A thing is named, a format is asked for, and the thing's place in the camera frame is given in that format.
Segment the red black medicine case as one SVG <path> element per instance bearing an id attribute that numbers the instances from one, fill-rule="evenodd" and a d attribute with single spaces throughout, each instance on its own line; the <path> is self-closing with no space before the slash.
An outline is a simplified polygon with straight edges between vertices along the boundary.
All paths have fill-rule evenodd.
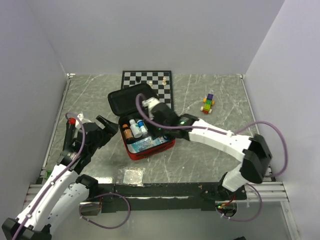
<path id="1" fill-rule="evenodd" d="M 125 89 L 116 90 L 109 93 L 107 96 L 112 112 L 119 117 L 118 124 L 119 124 L 120 134 L 124 143 L 124 147 L 127 151 L 128 156 L 133 161 L 145 159 L 152 155 L 168 150 L 172 148 L 176 143 L 175 137 L 170 137 L 170 140 L 167 140 L 167 142 L 162 143 L 158 146 L 149 148 L 147 150 L 144 150 L 138 153 L 129 152 L 128 146 L 127 146 L 128 144 L 135 143 L 147 137 L 152 137 L 153 125 L 149 124 L 142 118 L 142 116 L 140 115 L 136 107 L 136 97 L 138 94 L 143 94 L 143 96 L 146 99 L 149 99 L 152 97 L 155 97 L 155 98 L 158 97 L 157 94 L 154 92 L 154 90 L 152 90 L 152 88 L 146 83 L 138 84 Z M 129 121 L 131 119 L 134 119 L 136 122 L 138 120 L 142 120 L 145 127 L 148 130 L 148 134 L 142 135 L 139 138 L 134 138 L 130 141 L 126 140 L 124 137 L 122 125 L 127 124 L 130 127 Z"/>

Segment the green clip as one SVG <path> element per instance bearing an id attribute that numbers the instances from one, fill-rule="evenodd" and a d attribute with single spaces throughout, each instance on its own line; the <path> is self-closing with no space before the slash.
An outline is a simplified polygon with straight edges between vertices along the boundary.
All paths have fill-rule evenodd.
<path id="1" fill-rule="evenodd" d="M 46 171 L 46 178 L 48 179 L 52 174 L 52 170 L 47 170 Z"/>

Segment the clear flat plastic pouch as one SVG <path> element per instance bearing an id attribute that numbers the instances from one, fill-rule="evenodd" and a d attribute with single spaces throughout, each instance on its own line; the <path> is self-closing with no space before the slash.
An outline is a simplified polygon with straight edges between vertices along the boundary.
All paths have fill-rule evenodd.
<path id="1" fill-rule="evenodd" d="M 142 186 L 145 168 L 126 167 L 118 171 L 116 183 L 120 185 Z"/>

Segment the blue wipes packet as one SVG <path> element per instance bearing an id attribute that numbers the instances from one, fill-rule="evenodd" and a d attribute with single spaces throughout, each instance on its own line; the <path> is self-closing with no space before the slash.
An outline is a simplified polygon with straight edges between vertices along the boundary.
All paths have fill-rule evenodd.
<path id="1" fill-rule="evenodd" d="M 142 140 L 139 140 L 139 141 L 134 142 L 132 144 L 128 144 L 127 148 L 130 153 L 136 154 L 136 153 L 148 150 L 150 148 L 156 147 L 156 146 L 161 145 L 166 142 L 167 142 L 167 140 L 165 138 L 163 138 L 162 136 L 155 138 L 155 139 L 152 139 L 151 136 L 148 136 Z"/>

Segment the white medicine bottle green label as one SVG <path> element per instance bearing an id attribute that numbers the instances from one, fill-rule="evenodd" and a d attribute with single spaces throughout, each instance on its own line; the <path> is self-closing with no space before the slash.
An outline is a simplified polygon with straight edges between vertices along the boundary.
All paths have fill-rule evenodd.
<path id="1" fill-rule="evenodd" d="M 143 134 L 137 122 L 134 119 L 130 119 L 129 123 L 130 123 L 130 129 L 132 131 L 133 137 L 136 139 L 140 138 Z"/>

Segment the black white chessboard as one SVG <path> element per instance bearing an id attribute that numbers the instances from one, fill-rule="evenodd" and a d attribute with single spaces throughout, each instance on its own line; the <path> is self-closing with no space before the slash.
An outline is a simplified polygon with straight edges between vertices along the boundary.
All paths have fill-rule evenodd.
<path id="1" fill-rule="evenodd" d="M 163 85 L 163 77 L 166 77 L 166 85 Z M 126 89 L 138 84 L 147 84 L 158 96 L 162 103 L 174 110 L 173 76 L 171 70 L 124 70 L 121 78 L 121 89 Z"/>

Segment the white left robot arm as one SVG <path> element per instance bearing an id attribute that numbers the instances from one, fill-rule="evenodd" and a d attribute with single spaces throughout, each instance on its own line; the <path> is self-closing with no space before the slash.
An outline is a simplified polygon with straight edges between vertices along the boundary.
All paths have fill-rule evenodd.
<path id="1" fill-rule="evenodd" d="M 50 240 L 57 220 L 72 207 L 98 197 L 98 180 L 81 172 L 119 126 L 101 115 L 96 120 L 103 127 L 90 121 L 82 123 L 78 117 L 67 118 L 62 152 L 51 175 L 27 207 L 1 226 L 7 240 Z"/>

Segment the brown bottle orange cap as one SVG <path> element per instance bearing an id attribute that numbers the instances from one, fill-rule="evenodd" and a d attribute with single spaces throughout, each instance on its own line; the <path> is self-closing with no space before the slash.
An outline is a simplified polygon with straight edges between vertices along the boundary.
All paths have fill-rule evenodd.
<path id="1" fill-rule="evenodd" d="M 133 133 L 132 133 L 130 127 L 127 124 L 123 124 L 122 125 L 122 131 L 123 131 L 123 134 L 124 134 L 124 138 L 127 141 L 131 141 L 132 139 L 134 139 Z"/>

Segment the cream chess queen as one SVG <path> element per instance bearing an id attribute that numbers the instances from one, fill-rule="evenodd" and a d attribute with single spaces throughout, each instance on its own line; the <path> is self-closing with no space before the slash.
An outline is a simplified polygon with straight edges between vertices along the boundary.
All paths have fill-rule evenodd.
<path id="1" fill-rule="evenodd" d="M 162 79 L 162 84 L 163 84 L 163 85 L 166 85 L 166 84 L 167 84 L 167 78 L 166 78 L 165 76 L 164 76 L 163 79 Z"/>

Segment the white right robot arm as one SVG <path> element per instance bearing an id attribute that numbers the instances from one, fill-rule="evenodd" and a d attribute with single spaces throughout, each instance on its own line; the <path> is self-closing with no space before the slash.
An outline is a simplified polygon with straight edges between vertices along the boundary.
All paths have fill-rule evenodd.
<path id="1" fill-rule="evenodd" d="M 147 108 L 153 126 L 157 127 L 161 134 L 210 146 L 239 161 L 239 164 L 224 173 L 219 181 L 218 193 L 221 198 L 230 199 L 247 183 L 263 182 L 272 159 L 263 136 L 241 135 L 215 127 L 190 114 L 177 115 L 165 103 L 155 98 L 145 100 L 142 105 Z"/>

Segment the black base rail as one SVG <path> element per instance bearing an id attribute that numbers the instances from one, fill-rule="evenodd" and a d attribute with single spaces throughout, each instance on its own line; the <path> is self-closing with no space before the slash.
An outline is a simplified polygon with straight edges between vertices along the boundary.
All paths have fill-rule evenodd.
<path id="1" fill-rule="evenodd" d="M 217 182 L 145 183 L 141 186 L 100 183 L 82 203 L 102 203 L 103 213 L 127 211 L 193 210 L 215 211 L 216 203 L 246 200 L 244 187 L 223 190 Z"/>

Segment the colourful toy block car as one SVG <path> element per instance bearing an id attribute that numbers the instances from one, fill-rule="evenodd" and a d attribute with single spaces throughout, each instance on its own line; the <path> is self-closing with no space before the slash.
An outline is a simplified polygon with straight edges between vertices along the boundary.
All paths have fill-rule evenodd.
<path id="1" fill-rule="evenodd" d="M 214 104 L 214 95 L 208 93 L 207 96 L 203 99 L 203 106 L 200 108 L 200 110 L 206 115 L 210 114 L 212 112 L 212 106 Z"/>

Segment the small dropper bottle blue label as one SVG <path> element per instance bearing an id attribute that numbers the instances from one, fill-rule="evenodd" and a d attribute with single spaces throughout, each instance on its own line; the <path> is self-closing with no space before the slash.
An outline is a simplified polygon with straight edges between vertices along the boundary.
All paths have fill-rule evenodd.
<path id="1" fill-rule="evenodd" d="M 141 119 L 139 119 L 139 120 L 137 121 L 137 124 L 138 124 L 138 126 L 139 126 L 142 134 L 143 134 L 143 135 L 147 135 L 147 134 L 148 134 L 148 129 L 146 128 L 144 122 L 143 122 Z"/>

